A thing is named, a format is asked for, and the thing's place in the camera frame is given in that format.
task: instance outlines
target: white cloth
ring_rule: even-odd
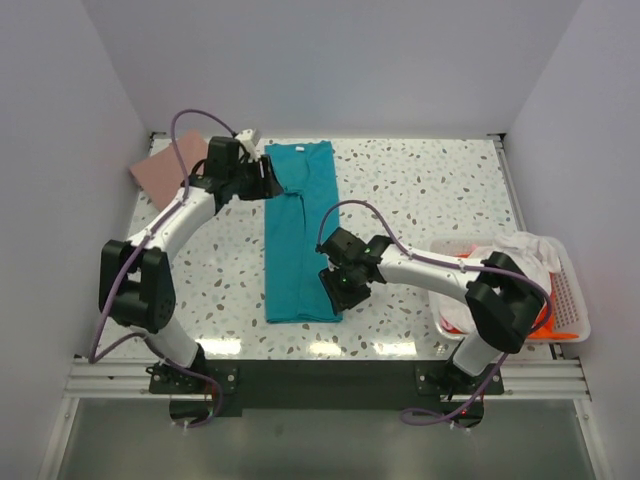
[[[547,240],[528,232],[516,232],[512,235],[496,235],[493,245],[478,247],[469,258],[489,258],[492,252],[504,252],[518,265],[531,280],[538,283],[547,293],[551,293],[549,273],[560,273],[562,266],[558,252]],[[446,329],[454,327],[461,332],[472,332],[476,325],[469,307],[451,297],[436,294],[440,318]]]

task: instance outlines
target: terrazzo table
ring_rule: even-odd
[[[266,139],[260,151],[265,142],[319,140]],[[405,243],[426,248],[434,235],[516,230],[492,140],[329,140],[340,199],[377,206]],[[169,143],[156,138],[151,153]],[[141,192],[129,234],[157,213]],[[384,233],[371,212],[359,206],[343,207],[340,221],[365,241]],[[234,199],[193,235],[173,262],[175,314],[208,358],[429,360],[453,351],[455,343],[434,327],[427,291],[409,286],[373,285],[368,301],[345,312],[338,324],[267,324],[263,235],[264,202]],[[101,346],[125,333],[110,320]],[[531,345],[519,356],[551,358],[548,347]],[[109,358],[153,355],[136,340]]]

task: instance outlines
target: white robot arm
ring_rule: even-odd
[[[446,375],[471,380],[500,354],[520,351],[545,299],[508,255],[493,252],[487,260],[462,260],[407,250],[396,242],[376,235],[365,244],[338,228],[317,246],[333,264],[319,276],[335,312],[368,298],[371,283],[413,285],[466,303],[476,323],[477,330],[451,355]]]
[[[257,200],[282,193],[271,160],[256,152],[259,140],[256,130],[244,130],[235,138],[212,138],[207,158],[201,162],[204,171],[198,173],[201,165],[194,168],[186,195],[183,185],[146,228],[125,242],[109,241],[102,250],[100,310],[107,308],[116,323],[144,335],[157,352],[181,367],[195,368],[194,363],[204,361],[204,352],[174,315],[171,262],[195,231],[234,195]],[[112,285],[136,248],[143,250],[109,303]],[[140,271],[139,280],[130,275],[136,271]]]

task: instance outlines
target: gray floor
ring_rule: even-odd
[[[471,435],[389,412],[250,411],[186,434],[166,401],[85,400],[62,479],[594,478],[572,402],[493,402]]]

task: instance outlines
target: plastic basket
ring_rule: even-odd
[[[553,276],[552,287],[555,293],[554,331],[560,333],[573,333],[577,338],[557,340],[557,339],[534,339],[531,343],[577,343],[586,340],[591,333],[591,325],[587,315],[587,306],[582,296],[582,291],[578,285],[578,279],[573,269],[573,264],[569,259],[567,250],[559,240],[553,237],[544,237],[558,251],[562,271]],[[471,252],[472,246],[488,246],[493,244],[493,237],[473,237],[473,236],[447,236],[433,237],[429,243],[429,251],[441,253],[443,255],[462,255]],[[442,336],[450,340],[462,340],[466,334],[451,333],[444,329],[440,322],[440,311],[438,296],[429,292],[429,306],[433,313],[436,329]]]

